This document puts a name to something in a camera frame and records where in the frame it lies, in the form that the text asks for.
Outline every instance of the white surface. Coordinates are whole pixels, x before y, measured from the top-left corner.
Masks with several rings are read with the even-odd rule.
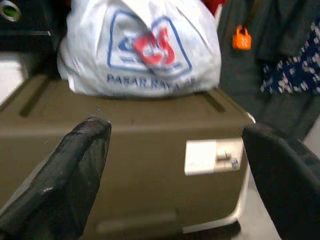
[[[304,144],[320,158],[320,118],[315,122],[313,128],[306,136]]]
[[[216,140],[187,141],[185,147],[184,174],[213,173],[216,165]]]
[[[28,78],[39,61],[40,57],[31,53],[0,53],[0,104]]]
[[[240,169],[242,138],[190,140],[186,142],[184,174],[212,174]]]

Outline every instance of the black fabric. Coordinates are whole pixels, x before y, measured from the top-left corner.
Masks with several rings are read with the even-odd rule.
[[[76,240],[84,231],[108,154],[111,124],[80,123],[0,210],[5,240]]]
[[[263,124],[245,128],[243,140],[258,192],[279,235],[318,239],[320,160],[295,137]]]
[[[246,21],[250,9],[244,0],[227,1],[218,28],[222,57],[220,87],[257,122],[272,124],[303,140],[320,114],[320,98],[308,94],[271,96],[261,92],[262,67],[256,60],[256,53],[269,20],[272,2],[258,0],[256,13],[248,27],[252,49],[238,51],[232,48],[232,36],[237,26]]]
[[[256,57],[278,62],[281,55],[299,55],[319,10],[319,0],[272,0]]]

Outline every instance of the red logo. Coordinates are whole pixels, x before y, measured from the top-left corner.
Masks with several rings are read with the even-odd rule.
[[[152,33],[139,36],[134,41],[133,48],[145,64],[170,65],[175,62],[175,52],[170,46],[166,27],[160,30],[157,39]]]

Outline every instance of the storage box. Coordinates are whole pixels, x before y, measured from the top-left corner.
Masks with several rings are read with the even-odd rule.
[[[220,89],[110,99],[76,95],[52,76],[36,75],[0,107],[1,206],[66,133],[99,115],[112,133],[82,239],[160,237],[237,220],[248,184],[242,129],[252,120]]]

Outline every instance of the red object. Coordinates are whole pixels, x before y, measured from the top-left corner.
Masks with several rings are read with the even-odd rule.
[[[164,63],[170,65],[175,61],[175,52],[170,46],[167,28],[161,29],[157,39],[152,33],[139,36],[133,43],[133,48],[148,65]],[[145,49],[151,48],[152,54],[146,55]]]
[[[217,8],[220,4],[225,5],[227,0],[202,0],[202,2],[206,5],[206,7],[210,10],[210,12],[215,15]]]

